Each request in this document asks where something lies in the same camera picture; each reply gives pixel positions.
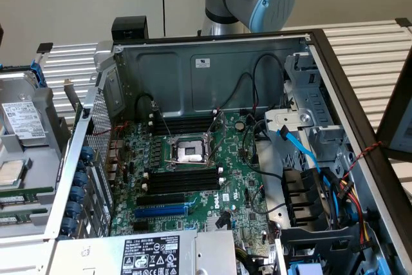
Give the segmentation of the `grey parts rack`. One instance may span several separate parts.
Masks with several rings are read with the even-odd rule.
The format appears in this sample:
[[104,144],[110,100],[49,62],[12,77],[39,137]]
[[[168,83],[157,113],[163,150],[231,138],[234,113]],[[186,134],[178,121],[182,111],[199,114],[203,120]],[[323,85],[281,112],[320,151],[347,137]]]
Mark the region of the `grey parts rack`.
[[6,132],[0,118],[0,123],[3,126],[2,131],[0,131],[0,167],[6,161],[24,160],[24,169],[18,181],[10,186],[0,186],[0,191],[53,187],[55,192],[53,194],[42,194],[37,203],[0,205],[0,211],[40,208],[48,210],[44,215],[32,215],[32,222],[30,223],[0,225],[0,242],[7,238],[43,234],[57,192],[57,176],[70,132],[66,121],[59,117],[56,112],[51,89],[38,88],[33,103],[41,116],[46,134],[46,145],[24,147],[16,135],[9,135]]

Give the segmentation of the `blue disk rail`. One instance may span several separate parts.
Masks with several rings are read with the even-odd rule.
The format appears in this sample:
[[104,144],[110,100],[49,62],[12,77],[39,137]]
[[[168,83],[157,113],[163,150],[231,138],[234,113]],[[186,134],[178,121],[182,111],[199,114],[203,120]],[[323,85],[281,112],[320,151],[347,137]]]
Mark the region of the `blue disk rail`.
[[30,64],[30,70],[35,74],[39,86],[42,88],[47,88],[48,86],[41,65],[38,62],[36,62],[35,59],[33,59]]

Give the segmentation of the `black plastic disk bay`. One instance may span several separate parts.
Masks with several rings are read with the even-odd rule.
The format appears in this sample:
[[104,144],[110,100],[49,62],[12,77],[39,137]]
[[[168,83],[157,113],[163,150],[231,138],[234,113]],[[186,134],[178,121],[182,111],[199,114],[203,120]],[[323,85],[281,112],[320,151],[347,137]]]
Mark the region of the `black plastic disk bay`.
[[375,246],[372,238],[361,241],[358,224],[337,230],[311,232],[300,227],[281,232],[283,257],[289,266],[299,262],[324,264],[327,275],[351,275]]

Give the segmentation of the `black framed panel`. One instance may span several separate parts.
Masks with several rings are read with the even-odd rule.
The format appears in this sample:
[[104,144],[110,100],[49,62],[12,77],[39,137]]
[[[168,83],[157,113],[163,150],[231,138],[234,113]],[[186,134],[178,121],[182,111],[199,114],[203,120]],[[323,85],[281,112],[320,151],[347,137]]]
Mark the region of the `black framed panel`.
[[412,162],[412,47],[389,98],[376,137],[388,158]]

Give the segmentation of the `black plug connector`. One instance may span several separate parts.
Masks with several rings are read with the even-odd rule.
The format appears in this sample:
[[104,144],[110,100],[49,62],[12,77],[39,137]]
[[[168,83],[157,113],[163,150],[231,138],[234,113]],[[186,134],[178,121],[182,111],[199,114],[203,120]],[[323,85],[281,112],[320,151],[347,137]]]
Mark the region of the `black plug connector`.
[[215,226],[218,229],[226,227],[227,230],[231,228],[231,214],[228,211],[225,211],[221,214],[221,216],[217,219]]

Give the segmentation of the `CPU socket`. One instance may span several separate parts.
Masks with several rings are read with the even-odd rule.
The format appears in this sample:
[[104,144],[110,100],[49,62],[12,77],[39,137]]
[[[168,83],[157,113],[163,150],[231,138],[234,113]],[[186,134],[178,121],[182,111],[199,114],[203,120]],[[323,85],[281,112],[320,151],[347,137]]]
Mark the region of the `CPU socket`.
[[167,140],[165,162],[174,166],[213,166],[210,137],[206,134],[176,135]]

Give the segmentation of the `silver hard disk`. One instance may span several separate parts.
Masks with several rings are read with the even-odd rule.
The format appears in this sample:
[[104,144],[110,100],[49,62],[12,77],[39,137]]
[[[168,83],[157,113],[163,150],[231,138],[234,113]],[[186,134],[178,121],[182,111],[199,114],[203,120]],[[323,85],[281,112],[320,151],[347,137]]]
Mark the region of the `silver hard disk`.
[[33,103],[40,88],[29,69],[0,69],[0,118],[6,132],[16,135],[24,147],[46,145],[41,116]]

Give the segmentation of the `black box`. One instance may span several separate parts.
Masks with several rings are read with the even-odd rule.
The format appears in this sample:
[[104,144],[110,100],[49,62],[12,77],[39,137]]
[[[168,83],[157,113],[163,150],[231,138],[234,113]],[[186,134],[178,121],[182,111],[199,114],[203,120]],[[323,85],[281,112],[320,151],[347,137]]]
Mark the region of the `black box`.
[[111,27],[112,40],[148,39],[147,17],[145,15],[116,17]]

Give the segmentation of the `long black expansion slot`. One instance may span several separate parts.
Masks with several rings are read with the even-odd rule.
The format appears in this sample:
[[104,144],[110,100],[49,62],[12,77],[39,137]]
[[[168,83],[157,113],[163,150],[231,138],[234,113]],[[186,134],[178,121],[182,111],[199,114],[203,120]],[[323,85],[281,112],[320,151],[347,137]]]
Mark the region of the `long black expansion slot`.
[[185,195],[183,193],[145,195],[136,198],[137,206],[171,205],[184,204]]

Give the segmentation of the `blue expansion slot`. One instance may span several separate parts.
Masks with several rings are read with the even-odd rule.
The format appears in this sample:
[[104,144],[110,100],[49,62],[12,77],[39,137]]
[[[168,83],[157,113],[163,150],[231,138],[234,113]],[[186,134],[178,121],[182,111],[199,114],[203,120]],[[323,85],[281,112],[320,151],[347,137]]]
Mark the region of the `blue expansion slot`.
[[154,207],[139,207],[134,210],[135,218],[154,218],[163,216],[185,216],[189,206],[185,204],[157,205]]

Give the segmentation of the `black plastic fan shroud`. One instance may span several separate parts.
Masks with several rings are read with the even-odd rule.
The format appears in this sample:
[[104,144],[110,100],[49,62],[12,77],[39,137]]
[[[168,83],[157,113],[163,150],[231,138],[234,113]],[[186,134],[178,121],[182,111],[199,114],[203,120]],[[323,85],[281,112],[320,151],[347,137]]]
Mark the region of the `black plastic fan shroud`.
[[292,227],[310,232],[330,229],[330,203],[316,170],[284,168],[282,190]]

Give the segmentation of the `open metal PC case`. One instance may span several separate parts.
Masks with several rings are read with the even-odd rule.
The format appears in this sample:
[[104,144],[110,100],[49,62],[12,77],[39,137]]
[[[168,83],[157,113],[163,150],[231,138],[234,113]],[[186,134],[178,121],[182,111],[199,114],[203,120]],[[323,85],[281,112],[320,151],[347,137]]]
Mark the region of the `open metal PC case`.
[[[297,110],[285,61],[301,52],[312,54],[333,116],[347,134],[342,176],[319,165],[303,128],[290,132],[283,126],[275,137],[267,131],[266,111]],[[113,237],[113,135],[124,124],[149,120],[154,100],[166,117],[238,113],[253,117],[264,132],[254,144],[276,238],[265,256],[234,244],[237,275],[288,275],[280,240],[283,229],[293,228],[282,190],[286,167],[317,171],[330,203],[329,230],[358,224],[360,240],[375,242],[351,275],[412,275],[412,205],[322,31],[116,41],[96,52],[95,63],[95,86],[83,102],[72,102],[76,114],[53,209],[57,223],[47,275],[59,241]],[[93,161],[80,159],[82,146],[93,148]],[[67,236],[61,222],[77,171],[89,180],[76,232]]]

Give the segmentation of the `silver chipset heatsink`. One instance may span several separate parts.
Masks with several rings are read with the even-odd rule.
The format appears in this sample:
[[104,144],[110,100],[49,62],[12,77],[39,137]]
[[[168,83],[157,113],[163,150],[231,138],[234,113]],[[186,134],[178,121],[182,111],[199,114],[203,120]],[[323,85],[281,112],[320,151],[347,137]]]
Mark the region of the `silver chipset heatsink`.
[[205,231],[206,232],[213,232],[213,231],[222,231],[225,230],[226,227],[223,226],[221,228],[219,228],[216,225],[216,222],[219,220],[219,216],[210,216],[207,218],[206,223],[205,223]]

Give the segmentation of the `grey power supply unit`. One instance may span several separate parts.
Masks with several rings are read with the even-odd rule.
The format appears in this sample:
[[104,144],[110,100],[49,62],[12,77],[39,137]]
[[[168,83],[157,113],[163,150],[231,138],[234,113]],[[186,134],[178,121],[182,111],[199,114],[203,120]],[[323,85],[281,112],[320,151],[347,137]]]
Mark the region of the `grey power supply unit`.
[[237,275],[230,231],[59,241],[49,275]]

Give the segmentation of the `silver CPU chip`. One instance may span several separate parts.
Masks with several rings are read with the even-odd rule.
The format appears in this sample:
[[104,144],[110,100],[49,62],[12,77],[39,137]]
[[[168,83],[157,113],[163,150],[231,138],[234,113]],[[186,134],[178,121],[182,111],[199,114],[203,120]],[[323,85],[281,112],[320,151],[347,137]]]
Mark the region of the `silver CPU chip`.
[[20,178],[24,169],[24,160],[3,162],[0,167],[0,186],[13,185]]

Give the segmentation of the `silver metal bracket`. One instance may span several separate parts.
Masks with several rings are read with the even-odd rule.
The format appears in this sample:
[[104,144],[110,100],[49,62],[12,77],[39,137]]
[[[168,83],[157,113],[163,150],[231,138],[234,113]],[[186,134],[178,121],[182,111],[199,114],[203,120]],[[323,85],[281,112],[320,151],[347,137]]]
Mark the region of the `silver metal bracket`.
[[290,132],[299,128],[312,127],[314,118],[307,109],[271,109],[265,112],[267,131],[270,137],[275,137],[278,130],[286,126]]

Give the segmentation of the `metal socket cover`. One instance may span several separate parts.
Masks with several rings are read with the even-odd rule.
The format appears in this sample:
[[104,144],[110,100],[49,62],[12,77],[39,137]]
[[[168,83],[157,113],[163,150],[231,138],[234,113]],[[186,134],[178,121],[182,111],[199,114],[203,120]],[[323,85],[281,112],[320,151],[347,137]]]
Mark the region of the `metal socket cover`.
[[206,163],[211,166],[212,159],[218,152],[227,135],[226,117],[223,111],[219,112],[207,132],[204,134],[205,138],[205,158]]

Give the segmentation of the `metal disk bay cage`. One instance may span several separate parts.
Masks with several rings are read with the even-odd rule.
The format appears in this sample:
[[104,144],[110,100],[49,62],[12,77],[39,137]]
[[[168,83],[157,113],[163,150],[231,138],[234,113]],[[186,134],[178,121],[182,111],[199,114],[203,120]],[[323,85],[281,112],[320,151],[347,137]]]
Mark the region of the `metal disk bay cage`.
[[301,122],[310,150],[319,165],[328,166],[334,174],[342,176],[347,134],[333,116],[333,103],[312,54],[301,52],[287,56],[285,71],[291,82],[293,102],[298,112],[305,114]]

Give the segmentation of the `green Dell motherboard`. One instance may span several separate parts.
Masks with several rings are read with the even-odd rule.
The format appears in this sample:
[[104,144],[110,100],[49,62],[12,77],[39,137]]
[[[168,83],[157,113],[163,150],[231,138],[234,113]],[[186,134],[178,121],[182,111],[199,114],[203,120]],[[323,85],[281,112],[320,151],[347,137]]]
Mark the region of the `green Dell motherboard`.
[[[152,120],[129,122],[119,127],[113,135],[110,157],[117,172],[113,176],[115,208],[111,222],[111,236],[132,234],[190,231],[206,232],[205,223],[210,216],[231,214],[234,243],[248,254],[265,256],[268,246],[276,238],[276,231],[269,226],[265,193],[262,190],[263,175],[258,167],[258,152],[255,137],[264,132],[256,126],[251,116],[225,113],[227,135],[212,159],[213,166],[174,166],[165,162],[169,154],[166,140],[169,135],[154,136]],[[242,121],[243,131],[235,129]],[[135,218],[136,198],[148,194],[147,173],[179,171],[184,169],[219,169],[219,190],[183,193],[185,216]],[[148,221],[149,231],[133,231],[135,222]]]

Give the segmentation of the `blue plastic piece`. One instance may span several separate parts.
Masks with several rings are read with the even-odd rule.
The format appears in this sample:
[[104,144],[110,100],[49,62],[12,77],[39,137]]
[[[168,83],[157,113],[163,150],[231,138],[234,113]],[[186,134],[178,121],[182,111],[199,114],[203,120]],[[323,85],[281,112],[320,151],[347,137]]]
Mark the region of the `blue plastic piece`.
[[288,275],[323,275],[323,270],[320,263],[293,263]]

